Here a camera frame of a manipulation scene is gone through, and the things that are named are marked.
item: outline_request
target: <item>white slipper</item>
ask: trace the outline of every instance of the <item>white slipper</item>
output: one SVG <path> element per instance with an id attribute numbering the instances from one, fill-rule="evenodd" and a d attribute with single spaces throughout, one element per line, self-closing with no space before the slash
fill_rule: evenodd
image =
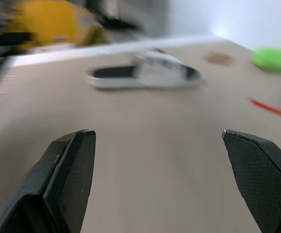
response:
<path id="1" fill-rule="evenodd" d="M 160 50 L 137 57 L 134 66 L 95 70 L 87 81 L 98 88 L 172 88 L 199 84 L 198 71 Z"/>

